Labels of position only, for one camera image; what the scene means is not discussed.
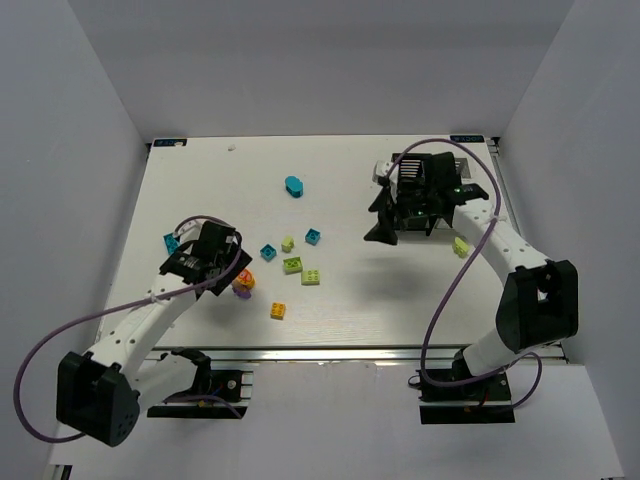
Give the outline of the yellow square lego brick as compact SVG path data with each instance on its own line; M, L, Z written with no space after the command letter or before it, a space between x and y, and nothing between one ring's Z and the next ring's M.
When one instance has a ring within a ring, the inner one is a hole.
M280 302L274 302L271 305L270 317L276 320L283 320L286 313L286 305Z

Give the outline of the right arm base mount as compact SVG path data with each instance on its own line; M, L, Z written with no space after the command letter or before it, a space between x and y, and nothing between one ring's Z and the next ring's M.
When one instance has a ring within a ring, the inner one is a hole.
M502 373L461 387L441 388L420 382L419 413L422 425L512 424L515 422L507 376Z

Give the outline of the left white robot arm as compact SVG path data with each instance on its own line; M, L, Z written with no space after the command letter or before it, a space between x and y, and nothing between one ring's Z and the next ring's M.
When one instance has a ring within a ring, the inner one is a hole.
M111 447L138 417L161 402L205 401L216 393L211 359L177 347L154 366L143 362L175 321L209 292L220 295L249 265L242 236L226 223L205 221L194 240L159 268L142 305L84 353L69 353L57 372L56 418Z

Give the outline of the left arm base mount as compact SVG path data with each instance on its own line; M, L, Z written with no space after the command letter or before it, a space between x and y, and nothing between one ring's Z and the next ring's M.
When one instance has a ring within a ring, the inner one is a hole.
M195 368L186 390L172 394L147 410L148 418L242 419L253 387L253 371L241 366L221 365L194 348L176 348L160 356L160 362L188 360Z

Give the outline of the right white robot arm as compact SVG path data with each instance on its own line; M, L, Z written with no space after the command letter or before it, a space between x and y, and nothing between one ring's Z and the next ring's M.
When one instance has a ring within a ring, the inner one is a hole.
M462 387L486 379L533 349L574 336L578 330L578 273L568 260L553 261L532 247L476 183L463 182L452 153L397 155L379 161L372 180L381 190L370 205L377 223L365 240L398 242L401 230L432 232L439 221L461 234L499 278L503 292L494 327L461 349L448 380Z

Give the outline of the orange purple lego figure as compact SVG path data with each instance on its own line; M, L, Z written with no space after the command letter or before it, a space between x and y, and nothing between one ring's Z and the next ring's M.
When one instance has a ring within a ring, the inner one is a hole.
M244 269L232 281L232 291L241 299L249 299L252 296L252 290L255 287L255 283L256 280L253 273L248 269Z

